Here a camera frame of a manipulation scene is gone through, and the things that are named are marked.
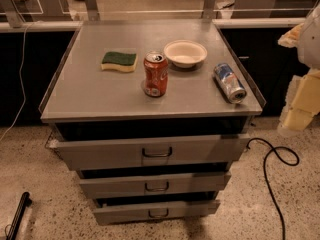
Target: silver can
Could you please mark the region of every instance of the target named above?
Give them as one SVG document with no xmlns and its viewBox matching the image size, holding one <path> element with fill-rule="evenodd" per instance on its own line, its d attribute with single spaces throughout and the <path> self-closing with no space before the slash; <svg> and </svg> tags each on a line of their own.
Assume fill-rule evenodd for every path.
<svg viewBox="0 0 320 240">
<path fill-rule="evenodd" d="M 213 76 L 230 103 L 240 103 L 247 92 L 227 63 L 218 64 L 213 70 Z"/>
</svg>

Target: white bowl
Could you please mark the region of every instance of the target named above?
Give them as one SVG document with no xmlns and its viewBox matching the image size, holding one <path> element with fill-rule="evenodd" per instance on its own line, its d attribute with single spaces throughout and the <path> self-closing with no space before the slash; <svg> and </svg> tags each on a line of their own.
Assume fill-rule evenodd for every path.
<svg viewBox="0 0 320 240">
<path fill-rule="evenodd" d="M 177 40 L 164 47 L 164 54 L 180 68 L 191 68 L 207 57 L 207 50 L 203 45 L 189 40 Z"/>
</svg>

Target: speckled floor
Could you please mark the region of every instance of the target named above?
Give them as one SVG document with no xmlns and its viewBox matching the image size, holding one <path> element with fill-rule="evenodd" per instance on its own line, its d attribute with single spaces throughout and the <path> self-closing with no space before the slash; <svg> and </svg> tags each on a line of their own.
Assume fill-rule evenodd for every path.
<svg viewBox="0 0 320 240">
<path fill-rule="evenodd" d="M 289 167 L 271 155 L 268 175 L 286 222 L 287 239 L 320 239 L 320 120 L 290 139 L 276 132 L 277 118 L 256 118 L 250 137 L 288 146 L 300 156 Z M 97 225 L 78 185 L 78 176 L 46 143 L 47 126 L 14 127 L 0 143 L 0 239 L 12 222 L 23 192 L 33 203 L 26 209 L 17 239 L 281 239 L 281 224 L 264 182 L 262 163 L 269 148 L 258 142 L 231 167 L 214 215 L 159 222 Z M 291 162 L 294 158 L 281 152 Z"/>
</svg>

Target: sponge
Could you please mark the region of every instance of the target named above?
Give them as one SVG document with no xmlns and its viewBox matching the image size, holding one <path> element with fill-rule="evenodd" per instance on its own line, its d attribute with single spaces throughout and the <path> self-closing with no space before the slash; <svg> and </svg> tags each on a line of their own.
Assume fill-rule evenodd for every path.
<svg viewBox="0 0 320 240">
<path fill-rule="evenodd" d="M 138 56 L 135 53 L 107 52 L 101 62 L 102 70 L 118 70 L 133 72 L 137 65 Z"/>
</svg>

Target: soda can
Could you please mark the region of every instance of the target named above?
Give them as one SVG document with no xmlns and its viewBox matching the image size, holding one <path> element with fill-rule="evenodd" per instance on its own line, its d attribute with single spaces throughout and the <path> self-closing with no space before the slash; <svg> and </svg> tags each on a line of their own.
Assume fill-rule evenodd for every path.
<svg viewBox="0 0 320 240">
<path fill-rule="evenodd" d="M 148 52 L 143 65 L 146 72 L 144 92 L 151 97 L 160 97 L 166 93 L 168 82 L 168 61 L 157 51 Z"/>
<path fill-rule="evenodd" d="M 214 78 L 230 103 L 240 103 L 247 92 L 227 63 L 218 64 L 213 70 Z"/>
</svg>

